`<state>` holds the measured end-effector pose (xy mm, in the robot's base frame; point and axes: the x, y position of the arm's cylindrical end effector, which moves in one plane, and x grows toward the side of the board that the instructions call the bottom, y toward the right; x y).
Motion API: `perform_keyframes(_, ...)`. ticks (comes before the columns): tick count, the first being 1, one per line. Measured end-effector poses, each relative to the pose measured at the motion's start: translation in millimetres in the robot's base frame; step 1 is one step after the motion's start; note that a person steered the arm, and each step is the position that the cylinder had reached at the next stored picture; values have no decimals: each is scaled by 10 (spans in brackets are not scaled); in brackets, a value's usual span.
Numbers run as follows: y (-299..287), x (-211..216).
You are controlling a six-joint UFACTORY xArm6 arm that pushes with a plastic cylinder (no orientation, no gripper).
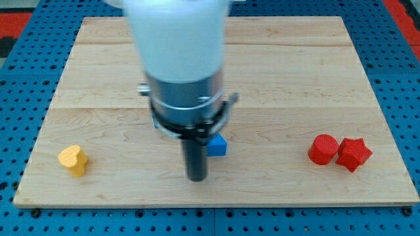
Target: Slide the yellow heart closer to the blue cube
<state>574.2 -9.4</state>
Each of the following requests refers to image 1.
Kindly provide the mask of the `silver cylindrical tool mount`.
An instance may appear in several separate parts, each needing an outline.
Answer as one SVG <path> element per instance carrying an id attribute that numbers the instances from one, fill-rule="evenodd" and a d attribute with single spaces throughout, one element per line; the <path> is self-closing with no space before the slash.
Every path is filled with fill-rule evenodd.
<path id="1" fill-rule="evenodd" d="M 137 86 L 147 96 L 156 128 L 172 138 L 207 144 L 230 119 L 239 94 L 224 99 L 222 71 L 196 81 L 164 81 L 147 75 Z"/>

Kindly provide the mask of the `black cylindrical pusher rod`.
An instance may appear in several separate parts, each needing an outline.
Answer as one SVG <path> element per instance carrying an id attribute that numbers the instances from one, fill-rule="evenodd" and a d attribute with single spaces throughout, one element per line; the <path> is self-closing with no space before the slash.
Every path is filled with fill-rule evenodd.
<path id="1" fill-rule="evenodd" d="M 207 146 L 191 139 L 182 140 L 187 177 L 200 182 L 207 176 Z"/>

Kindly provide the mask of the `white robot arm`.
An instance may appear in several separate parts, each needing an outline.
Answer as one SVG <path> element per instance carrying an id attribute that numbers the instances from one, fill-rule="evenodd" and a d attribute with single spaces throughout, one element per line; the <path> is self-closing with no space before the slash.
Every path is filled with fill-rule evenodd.
<path id="1" fill-rule="evenodd" d="M 224 30 L 230 1 L 109 1 L 123 10 L 147 82 L 155 126 L 180 139 L 187 177 L 207 176 L 207 144 L 227 124 L 239 95 L 223 98 Z"/>

